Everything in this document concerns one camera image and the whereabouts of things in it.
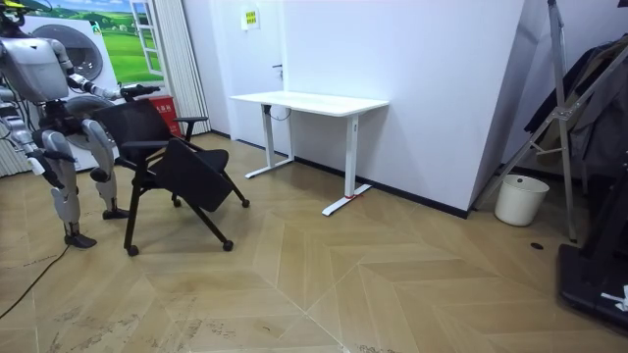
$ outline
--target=green field poster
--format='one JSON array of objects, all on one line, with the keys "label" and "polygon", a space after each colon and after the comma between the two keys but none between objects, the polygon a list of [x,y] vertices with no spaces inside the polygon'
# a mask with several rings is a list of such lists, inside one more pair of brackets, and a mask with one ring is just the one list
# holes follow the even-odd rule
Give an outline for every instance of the green field poster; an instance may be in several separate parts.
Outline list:
[{"label": "green field poster", "polygon": [[[45,1],[22,0],[22,3],[34,9],[49,8]],[[117,81],[130,83],[163,80],[161,76],[148,71],[129,0],[50,0],[50,5],[52,10],[49,12],[37,11],[29,15],[97,23],[95,30],[102,33]],[[142,15],[145,17],[141,11],[138,11],[138,15],[140,21]],[[154,48],[152,34],[143,30],[142,35],[146,46]],[[160,67],[156,56],[150,59],[153,68]]]}]

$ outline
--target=white curtain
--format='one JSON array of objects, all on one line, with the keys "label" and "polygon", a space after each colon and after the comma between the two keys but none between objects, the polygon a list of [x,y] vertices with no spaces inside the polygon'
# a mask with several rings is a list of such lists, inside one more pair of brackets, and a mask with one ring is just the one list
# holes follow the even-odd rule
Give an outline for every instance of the white curtain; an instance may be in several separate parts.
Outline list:
[{"label": "white curtain", "polygon": [[[153,7],[158,28],[156,36],[165,61],[166,85],[175,97],[177,115],[181,118],[208,117],[182,0],[153,0]],[[208,121],[196,124],[193,133],[209,130]]]},{"label": "white curtain", "polygon": [[[7,129],[0,124],[0,136],[6,135],[7,132]],[[0,140],[0,177],[28,171],[30,167],[26,162],[24,152],[16,153],[8,141]]]}]

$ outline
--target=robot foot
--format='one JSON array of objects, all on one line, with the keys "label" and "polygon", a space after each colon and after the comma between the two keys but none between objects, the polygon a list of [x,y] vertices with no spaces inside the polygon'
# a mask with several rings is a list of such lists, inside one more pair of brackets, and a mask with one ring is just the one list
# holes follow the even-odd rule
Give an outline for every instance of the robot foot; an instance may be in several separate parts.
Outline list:
[{"label": "robot foot", "polygon": [[121,210],[119,208],[113,211],[105,210],[102,213],[103,220],[121,220],[121,219],[126,219],[128,217],[129,217],[129,211]]},{"label": "robot foot", "polygon": [[66,235],[64,237],[64,241],[67,245],[75,246],[78,249],[89,249],[90,247],[96,245],[97,241],[86,237],[81,233],[76,233],[73,235]]}]

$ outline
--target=white desk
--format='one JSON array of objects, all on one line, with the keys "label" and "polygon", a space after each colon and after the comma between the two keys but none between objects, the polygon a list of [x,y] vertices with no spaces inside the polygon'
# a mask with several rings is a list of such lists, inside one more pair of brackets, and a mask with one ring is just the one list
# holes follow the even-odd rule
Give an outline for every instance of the white desk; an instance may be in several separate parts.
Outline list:
[{"label": "white desk", "polygon": [[388,101],[360,99],[349,97],[338,97],[321,94],[297,93],[297,92],[267,92],[256,94],[245,94],[231,97],[235,100],[253,102],[261,104],[262,119],[264,121],[264,138],[266,142],[266,164],[267,166],[246,175],[247,178],[255,177],[268,172],[279,166],[294,161],[292,151],[291,123],[288,119],[288,158],[274,163],[273,154],[273,126],[271,117],[264,113],[265,105],[277,105],[291,108],[294,111],[326,115],[346,119],[346,155],[344,169],[344,197],[336,201],[325,210],[323,215],[330,216],[335,210],[350,202],[355,196],[368,190],[371,185],[364,184],[355,189],[355,163],[357,153],[357,125],[360,113],[389,105]]}]

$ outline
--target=white bucket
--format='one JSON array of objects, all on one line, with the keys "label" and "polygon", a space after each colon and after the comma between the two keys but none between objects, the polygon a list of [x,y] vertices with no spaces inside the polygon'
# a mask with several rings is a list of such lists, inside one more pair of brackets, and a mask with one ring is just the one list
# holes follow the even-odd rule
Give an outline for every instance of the white bucket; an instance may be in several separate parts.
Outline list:
[{"label": "white bucket", "polygon": [[546,183],[531,177],[506,176],[499,190],[495,216],[509,225],[527,226],[537,216],[549,190]]}]

